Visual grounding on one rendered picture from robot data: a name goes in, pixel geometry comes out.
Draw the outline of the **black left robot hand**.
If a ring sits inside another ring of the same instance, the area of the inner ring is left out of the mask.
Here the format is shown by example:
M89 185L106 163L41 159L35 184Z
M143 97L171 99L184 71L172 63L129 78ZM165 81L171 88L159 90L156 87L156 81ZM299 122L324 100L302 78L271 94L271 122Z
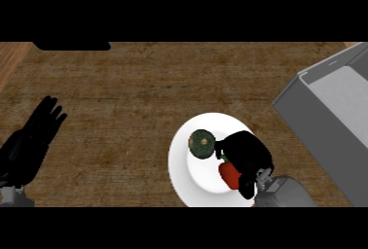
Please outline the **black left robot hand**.
M44 98L24 128L14 132L0 147L0 188L20 189L38 175L49 145L69 117L57 103L57 97Z

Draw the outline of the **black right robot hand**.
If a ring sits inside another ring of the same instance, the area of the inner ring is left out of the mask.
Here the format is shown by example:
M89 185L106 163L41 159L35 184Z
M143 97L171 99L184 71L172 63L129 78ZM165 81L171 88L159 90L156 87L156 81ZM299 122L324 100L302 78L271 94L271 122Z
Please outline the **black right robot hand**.
M246 130L230 135L215 145L216 158L227 156L239 173L239 191L246 199L255 197L261 169L276 169L273 155L259 138Z

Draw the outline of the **red bell pepper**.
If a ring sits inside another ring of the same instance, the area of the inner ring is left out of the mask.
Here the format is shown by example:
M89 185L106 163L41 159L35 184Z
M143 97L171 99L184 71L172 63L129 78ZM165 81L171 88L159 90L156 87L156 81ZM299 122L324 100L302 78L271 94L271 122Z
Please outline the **red bell pepper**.
M221 156L224 162L219 165L219 173L221 177L233 190L239 189L239 178L242 173L237 171L237 168L231 161L228 160L227 156Z

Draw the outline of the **white round plate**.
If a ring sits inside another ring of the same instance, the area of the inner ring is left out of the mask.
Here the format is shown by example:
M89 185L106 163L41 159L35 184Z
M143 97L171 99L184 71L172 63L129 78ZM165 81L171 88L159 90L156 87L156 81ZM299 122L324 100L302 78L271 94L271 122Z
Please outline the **white round plate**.
M200 160L190 152L188 139L199 129L209 130L218 140L239 131L250 131L237 118L222 113L205 113L184 123L169 152L169 173L179 198L190 207L252 207L255 199L246 199L222 179L224 161L216 156Z

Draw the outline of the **grey open box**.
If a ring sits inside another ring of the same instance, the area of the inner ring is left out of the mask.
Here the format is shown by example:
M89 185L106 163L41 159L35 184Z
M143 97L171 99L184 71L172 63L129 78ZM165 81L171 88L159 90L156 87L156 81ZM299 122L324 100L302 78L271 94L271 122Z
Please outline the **grey open box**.
M368 206L368 42L302 70L274 101L355 206Z

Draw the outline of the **dark green round vegetable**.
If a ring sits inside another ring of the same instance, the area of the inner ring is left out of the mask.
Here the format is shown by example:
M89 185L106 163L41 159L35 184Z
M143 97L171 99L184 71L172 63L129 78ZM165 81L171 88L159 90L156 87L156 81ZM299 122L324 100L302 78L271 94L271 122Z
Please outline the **dark green round vegetable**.
M215 153L216 137L206 129L199 129L188 138L188 148L193 155L208 160Z

